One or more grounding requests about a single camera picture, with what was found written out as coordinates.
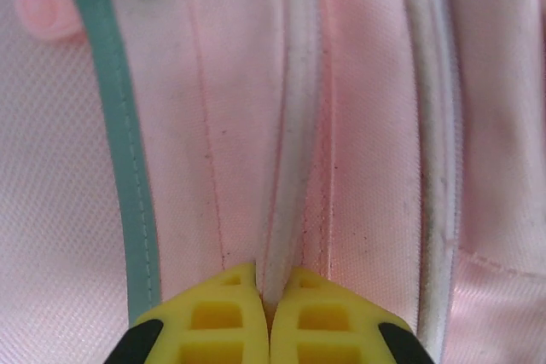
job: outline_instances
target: stitching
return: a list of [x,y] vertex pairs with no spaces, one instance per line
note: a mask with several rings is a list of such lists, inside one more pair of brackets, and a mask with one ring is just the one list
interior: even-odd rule
[[461,246],[459,246],[459,251],[462,253],[464,257],[466,257],[466,259],[468,259],[470,263],[473,263],[485,269],[488,269],[493,273],[521,277],[521,278],[530,279],[530,280],[538,280],[541,282],[546,281],[546,274],[530,273],[530,272],[524,272],[514,268],[507,268],[506,266],[500,264],[499,262],[495,262],[494,260],[491,260],[488,257],[482,256],[476,252],[469,251]]
[[212,140],[211,140],[211,127],[209,121],[209,112],[206,104],[206,80],[205,80],[205,67],[203,64],[203,50],[200,43],[199,25],[197,24],[197,15],[195,12],[195,0],[186,0],[188,3],[189,20],[194,36],[194,48],[195,59],[197,60],[197,76],[199,81],[199,89],[201,96],[201,106],[203,109],[203,120],[205,123],[205,138],[206,138],[206,150],[205,156],[208,159],[209,166],[211,168],[212,177],[212,192],[214,195],[214,208],[216,211],[216,218],[218,221],[218,243],[220,247],[220,257],[222,270],[225,270],[225,255],[224,255],[224,241],[222,236],[222,221],[220,219],[220,205],[218,201],[218,181],[216,178],[216,171],[214,168],[214,155],[212,153]]
[[[108,22],[108,18],[105,15],[105,5],[104,0],[96,0],[97,2],[97,8],[98,13],[100,14],[103,22]],[[121,75],[121,59],[119,57],[119,52],[116,48],[112,47],[114,42],[114,35],[112,34],[112,25],[105,24],[104,25],[105,30],[107,31],[108,35],[108,41],[107,44],[110,46],[110,52],[113,58],[113,63],[115,64],[115,73],[116,73],[116,87],[118,89],[119,97],[121,99],[121,106],[123,107],[124,114],[125,114],[125,128],[127,129],[127,138],[129,140],[129,148],[131,151],[131,157],[133,162],[133,171],[135,176],[135,183],[136,183],[136,195],[138,197],[138,209],[141,212],[141,219],[142,219],[142,235],[144,238],[144,253],[146,258],[146,284],[147,284],[147,294],[148,294],[148,307],[152,308],[152,279],[150,274],[150,256],[149,256],[149,246],[148,246],[148,225],[146,223],[146,214],[144,210],[144,203],[142,199],[142,189],[141,189],[141,183],[140,183],[140,177],[137,165],[137,156],[135,153],[135,141],[133,139],[132,135],[132,128],[131,128],[131,119],[129,117],[129,111],[127,109],[127,96],[125,95],[125,92],[123,90],[123,76]]]

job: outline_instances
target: pink backpack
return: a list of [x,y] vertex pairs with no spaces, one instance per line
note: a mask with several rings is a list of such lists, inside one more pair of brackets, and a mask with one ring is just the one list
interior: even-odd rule
[[0,0],[0,362],[256,261],[546,362],[543,0]]

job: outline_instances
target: pink button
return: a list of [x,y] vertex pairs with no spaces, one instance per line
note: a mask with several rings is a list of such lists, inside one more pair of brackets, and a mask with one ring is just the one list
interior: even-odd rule
[[15,0],[20,23],[40,40],[60,40],[84,31],[73,0]]

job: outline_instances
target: seam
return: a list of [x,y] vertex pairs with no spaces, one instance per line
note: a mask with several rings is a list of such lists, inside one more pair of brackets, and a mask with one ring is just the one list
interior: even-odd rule
[[[307,36],[307,44],[309,44],[309,41],[310,41],[309,38],[310,38],[310,34],[308,34]],[[322,86],[322,82],[320,80],[317,82],[317,86],[318,87]],[[320,183],[321,183],[321,187],[320,187],[321,209],[320,209],[320,228],[319,228],[320,240],[319,240],[319,253],[318,253],[318,257],[319,257],[318,272],[320,275],[328,277],[328,268],[325,267],[326,263],[324,262],[325,253],[328,254],[328,246],[326,245],[326,224],[328,223],[328,219],[327,219],[328,198],[327,198],[326,185],[328,183],[328,178],[329,178],[329,174],[328,174],[329,158],[326,155],[326,152],[327,152],[326,144],[328,143],[327,141],[328,139],[328,113],[327,113],[328,108],[326,107],[326,100],[324,97],[325,95],[321,94],[320,105],[317,108],[318,116],[319,116],[317,121],[319,123],[319,125],[317,126],[318,128],[317,131],[320,131],[320,134],[318,135],[318,138],[317,138],[318,140],[317,143],[319,144],[320,156],[321,156],[321,158],[319,159],[319,163],[320,163],[319,177],[320,177]]]
[[306,236],[306,233],[307,233],[307,226],[308,226],[308,223],[309,223],[309,218],[307,217],[307,209],[304,210],[304,228],[303,228],[303,231],[301,232],[301,259],[300,259],[300,264],[302,266],[305,266],[305,236]]
[[[307,36],[305,38],[305,44],[307,46],[309,46],[309,42],[310,42],[310,39],[311,39],[311,31],[307,31]],[[309,75],[309,65],[306,65],[305,66],[305,75],[304,75],[304,78],[307,78],[307,76]],[[317,108],[319,110],[322,110],[322,102],[320,101],[320,106]],[[315,137],[315,142],[317,141],[317,138],[318,139],[321,139],[322,140],[322,136],[320,135],[317,135]],[[315,153],[316,153],[316,148],[313,147],[313,151],[311,153],[311,168],[309,169],[309,179],[308,179],[308,182],[307,182],[307,187],[305,187],[305,204],[304,204],[304,229],[303,229],[303,233],[302,233],[302,236],[305,236],[305,231],[307,231],[309,229],[309,221],[308,221],[308,218],[307,218],[307,212],[310,211],[310,208],[311,208],[311,204],[309,203],[312,199],[311,199],[311,195],[309,195],[309,186],[310,186],[310,181],[311,181],[311,174],[313,172],[313,168],[315,167]],[[322,234],[322,221],[320,222],[320,232]],[[303,254],[303,251],[305,250],[305,241],[303,241],[303,245],[302,245],[302,259],[305,257],[305,255]],[[318,272],[320,273],[321,272],[321,266],[322,266],[322,250],[320,248],[320,242],[319,242],[319,266],[318,266]]]
[[335,143],[334,143],[334,124],[335,124],[335,110],[334,110],[334,69],[332,68],[332,43],[330,32],[330,21],[328,19],[328,4],[326,0],[317,0],[317,7],[320,13],[320,30],[321,30],[321,85],[322,95],[325,104],[325,123],[326,123],[326,141],[324,147],[328,154],[328,163],[326,172],[328,174],[327,181],[325,183],[325,190],[327,192],[326,198],[326,220],[327,231],[325,232],[325,246],[326,246],[326,277],[330,280],[333,277],[332,272],[332,251],[333,251],[333,237],[334,237],[334,179],[335,179]]
[[[104,15],[105,6],[104,6],[104,0],[96,0],[97,1],[97,11],[101,16],[101,20],[103,22],[107,22],[108,19]],[[132,135],[132,128],[131,128],[131,119],[129,117],[129,112],[127,110],[126,102],[127,97],[123,91],[122,82],[123,82],[123,76],[121,75],[121,67],[120,67],[120,58],[118,50],[114,47],[112,47],[113,44],[115,44],[112,34],[112,27],[110,24],[105,24],[105,31],[107,32],[107,35],[109,37],[107,44],[110,45],[110,51],[113,57],[113,61],[116,65],[115,72],[116,72],[116,87],[118,89],[118,94],[121,101],[121,106],[123,107],[124,114],[125,114],[125,128],[127,130],[127,138],[129,140],[130,145],[130,151],[131,151],[131,157],[133,162],[133,171],[134,171],[134,177],[135,177],[135,184],[136,184],[136,194],[138,197],[138,208],[141,212],[141,220],[142,220],[142,236],[144,238],[144,250],[145,250],[145,258],[146,258],[146,284],[147,284],[147,294],[148,294],[148,307],[152,308],[152,279],[150,274],[150,256],[149,256],[149,246],[148,246],[148,225],[146,223],[146,214],[144,210],[144,203],[142,202],[142,190],[141,190],[141,183],[140,178],[138,176],[139,170],[137,165],[137,156],[135,154],[135,147],[134,147],[134,139]]]
[[276,196],[279,182],[279,172],[281,168],[281,157],[282,157],[282,134],[284,131],[284,117],[285,117],[285,108],[286,108],[286,94],[287,94],[287,76],[288,76],[288,45],[287,45],[287,34],[288,34],[288,0],[282,0],[282,25],[284,31],[284,45],[283,45],[283,67],[282,67],[282,91],[281,91],[281,114],[279,118],[279,135],[277,137],[277,147],[276,147],[276,157],[275,157],[275,170],[273,173],[273,192],[271,193],[271,202],[269,215],[267,217],[267,226],[265,231],[265,249],[264,249],[264,265],[262,267],[262,288],[260,293],[263,295],[265,290],[265,276],[267,274],[267,264],[270,256],[270,244],[271,244],[271,235],[273,229],[273,217],[275,215],[275,206],[276,206]]
[[[427,0],[427,5],[428,5],[429,11],[430,11],[430,19],[432,20],[432,23],[433,23],[433,35],[432,35],[432,37],[433,37],[433,47],[434,47],[436,57],[439,58],[441,56],[441,47],[440,47],[440,41],[439,41],[441,36],[439,34],[439,23],[438,23],[437,15],[435,13],[434,1],[433,0]],[[439,87],[440,87],[440,90],[439,90],[440,112],[442,114],[444,114],[444,101],[445,101],[445,98],[444,98],[444,93],[445,93],[444,83],[445,83],[445,78],[444,78],[444,71],[442,70],[442,67],[439,68],[439,81],[440,81],[440,85],[439,85]],[[445,128],[446,127],[445,127],[445,124],[444,124],[443,130],[442,130],[442,143],[443,143],[443,146],[442,146],[443,158],[442,158],[442,160],[443,160],[444,171],[447,170],[447,166],[448,166],[447,165],[448,164],[448,159],[447,159],[446,134],[445,134],[446,129]],[[430,165],[431,164],[427,162],[427,165],[428,165],[428,168],[429,168],[428,171],[430,171]],[[444,195],[445,195],[444,203],[442,205],[440,205],[440,206],[444,207],[447,210],[447,209],[449,209],[449,207],[448,207],[447,202],[446,202],[448,198],[447,198],[447,192],[445,192],[445,189],[446,188],[444,188]],[[426,198],[423,200],[423,205],[425,205],[424,204],[425,201],[430,204],[431,202],[434,202],[434,199],[428,198],[428,195],[427,195]],[[433,224],[437,224],[438,222],[440,222],[440,221],[437,220],[437,216],[434,216],[433,217]],[[444,219],[444,220],[441,221],[441,223],[444,226],[442,227],[442,231],[440,232],[440,238],[445,243],[445,233],[446,233],[445,232],[445,228],[446,228],[445,224],[447,223],[447,220]],[[421,237],[431,238],[433,236],[433,232],[432,231],[427,232],[428,227],[427,227],[426,224],[424,226],[426,226],[426,231],[421,234]],[[421,242],[420,252],[421,252],[422,256],[427,254],[427,252],[426,252],[427,249],[425,249],[425,251],[423,251],[423,245],[425,245],[426,248],[428,248],[430,246],[430,243],[428,243],[427,240],[425,240],[424,243]],[[423,287],[423,281],[422,281],[423,280],[423,275],[425,275],[425,276],[430,275],[430,270],[431,270],[430,263],[431,263],[431,260],[430,260],[429,257],[427,257],[426,262],[425,262],[425,264],[423,266],[422,257],[421,257],[421,267],[420,267],[420,269],[421,269],[421,274],[420,274],[421,280],[420,280],[420,284],[419,284],[419,287],[420,287],[420,290],[419,290],[420,302],[419,302],[419,307],[418,307],[418,310],[417,310],[417,322],[418,322],[418,327],[421,330],[422,330],[421,318],[422,318],[423,314],[425,314],[425,315],[430,314],[430,310],[427,311],[427,312],[423,312],[423,299],[429,299],[430,294],[428,294],[428,292],[427,292],[427,287],[425,287],[424,293],[423,293],[423,289],[422,289],[422,287]]]
[[499,262],[495,262],[488,257],[482,256],[474,251],[469,251],[464,247],[459,246],[459,252],[472,264],[476,264],[484,269],[488,269],[496,274],[504,274],[506,276],[520,277],[529,280],[535,280],[539,282],[546,282],[546,274],[538,274],[531,272],[524,272],[522,270],[508,268]]
[[208,164],[211,169],[212,177],[212,193],[214,195],[214,208],[216,211],[216,218],[218,221],[218,244],[220,247],[220,257],[222,270],[225,270],[225,255],[224,255],[224,241],[222,235],[222,221],[220,219],[220,205],[218,201],[218,181],[216,178],[216,171],[214,168],[214,155],[212,153],[212,140],[211,140],[211,127],[209,121],[209,112],[206,104],[206,80],[205,80],[205,67],[203,64],[203,49],[200,43],[199,25],[197,24],[197,15],[195,12],[195,0],[186,0],[188,3],[188,12],[190,25],[193,32],[193,43],[195,48],[195,59],[197,60],[197,78],[199,82],[199,90],[201,97],[201,106],[203,109],[203,121],[205,123],[205,138],[206,138],[206,150],[207,154],[205,158],[208,160]]

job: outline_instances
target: pink fabric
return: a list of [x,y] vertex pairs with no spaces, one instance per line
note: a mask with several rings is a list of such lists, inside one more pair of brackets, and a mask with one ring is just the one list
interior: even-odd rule
[[38,41],[13,1],[0,0],[0,362],[100,363],[128,326],[127,288],[90,47]]
[[448,362],[546,360],[546,161],[539,0],[451,0],[465,192]]

